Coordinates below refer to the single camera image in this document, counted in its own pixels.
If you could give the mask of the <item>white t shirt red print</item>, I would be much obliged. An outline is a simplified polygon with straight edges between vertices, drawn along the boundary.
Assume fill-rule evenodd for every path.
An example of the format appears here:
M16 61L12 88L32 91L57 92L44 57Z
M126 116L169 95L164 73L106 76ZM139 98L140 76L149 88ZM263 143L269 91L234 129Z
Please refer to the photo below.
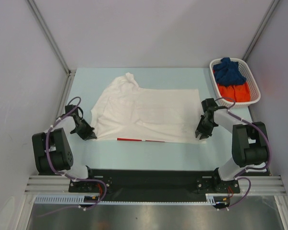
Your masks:
M202 113L198 89L145 89L126 73L103 90L91 110L91 126L99 141L205 144L195 136Z

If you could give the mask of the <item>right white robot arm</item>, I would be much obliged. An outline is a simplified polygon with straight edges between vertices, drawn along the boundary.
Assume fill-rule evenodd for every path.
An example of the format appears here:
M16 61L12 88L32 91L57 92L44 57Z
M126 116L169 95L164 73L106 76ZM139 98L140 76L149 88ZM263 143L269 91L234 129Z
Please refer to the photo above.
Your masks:
M216 168L209 178L196 180L198 191L225 193L238 185L237 177L248 170L265 170L271 161L265 124L251 123L225 106L219 106L213 98L201 102L203 114L195 131L199 140L212 136L213 129L222 126L232 134L231 158Z

